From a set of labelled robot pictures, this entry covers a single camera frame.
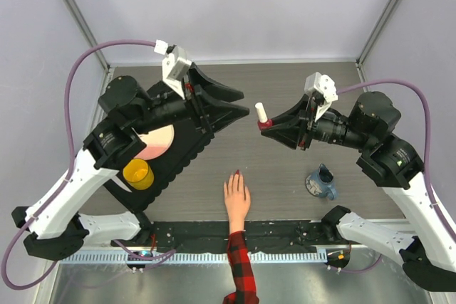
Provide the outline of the mannequin hand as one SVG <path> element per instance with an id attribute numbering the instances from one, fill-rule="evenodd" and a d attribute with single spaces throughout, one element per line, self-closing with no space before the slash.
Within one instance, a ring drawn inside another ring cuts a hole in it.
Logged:
<path id="1" fill-rule="evenodd" d="M 224 204 L 229 222 L 229 234 L 244 230 L 245 220 L 251 206 L 250 191 L 244 176 L 237 170 L 223 185 Z"/>

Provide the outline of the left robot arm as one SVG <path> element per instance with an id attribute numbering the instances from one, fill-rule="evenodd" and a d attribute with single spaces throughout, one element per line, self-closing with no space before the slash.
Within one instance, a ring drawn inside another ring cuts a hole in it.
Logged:
<path id="1" fill-rule="evenodd" d="M 99 105 L 105 118 L 89 133 L 76 155 L 73 174 L 63 177 L 33 206 L 12 212 L 18 227 L 28 231 L 24 246 L 30 256 L 63 260 L 83 246 L 122 241 L 127 246 L 151 242 L 153 225 L 145 210 L 170 182 L 211 142 L 215 133 L 246 117 L 239 101 L 243 93 L 208 78 L 197 66 L 186 72 L 178 95 L 165 82 L 149 89 L 129 75 L 114 78 Z M 125 207 L 122 214 L 91 216 L 80 208 L 143 149 L 141 136 L 173 126 L 175 144 L 152 168 L 153 183 L 130 194 L 114 197 Z"/>

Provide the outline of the red plaid sleeve forearm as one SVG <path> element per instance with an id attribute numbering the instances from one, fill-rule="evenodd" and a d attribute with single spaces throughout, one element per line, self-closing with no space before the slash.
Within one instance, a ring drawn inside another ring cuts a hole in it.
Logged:
<path id="1" fill-rule="evenodd" d="M 223 303 L 258 304 L 256 282 L 243 231 L 229 235 L 227 258 L 232 271 L 235 291 L 226 295 Z"/>

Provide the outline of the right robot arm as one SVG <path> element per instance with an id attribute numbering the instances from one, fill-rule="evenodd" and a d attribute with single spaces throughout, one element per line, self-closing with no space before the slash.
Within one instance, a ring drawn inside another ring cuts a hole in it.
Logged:
<path id="1" fill-rule="evenodd" d="M 401 114 L 390 98 L 377 91 L 362 93 L 349 116 L 332 110 L 318 93 L 304 95 L 272 119 L 261 103 L 255 109 L 261 135 L 293 150 L 306 150 L 314 140 L 358 150 L 356 164 L 398 205 L 414 231 L 393 231 L 335 206 L 321 220 L 326 241 L 361 243 L 395 261 L 421 288 L 455 291 L 455 242 L 432 210 L 419 154 L 393 134 Z"/>

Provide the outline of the red nail polish bottle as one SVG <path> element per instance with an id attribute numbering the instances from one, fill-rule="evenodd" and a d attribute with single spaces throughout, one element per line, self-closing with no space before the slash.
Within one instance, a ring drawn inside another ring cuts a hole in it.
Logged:
<path id="1" fill-rule="evenodd" d="M 266 129 L 269 129 L 274 123 L 272 122 L 271 119 L 268 119 L 267 121 L 265 122 L 262 122 L 261 120 L 258 120 L 257 122 L 257 126 L 258 128 L 263 131 L 263 130 L 266 130 Z"/>

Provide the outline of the white nail polish cap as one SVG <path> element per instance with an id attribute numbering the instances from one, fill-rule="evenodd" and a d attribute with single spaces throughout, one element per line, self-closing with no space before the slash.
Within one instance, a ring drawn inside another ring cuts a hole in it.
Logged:
<path id="1" fill-rule="evenodd" d="M 258 121 L 261 124 L 266 123 L 268 121 L 268 116 L 267 116 L 266 111 L 264 109 L 263 103 L 261 103 L 261 102 L 256 103 L 255 104 L 255 109 L 256 109 L 257 116 L 258 116 Z"/>

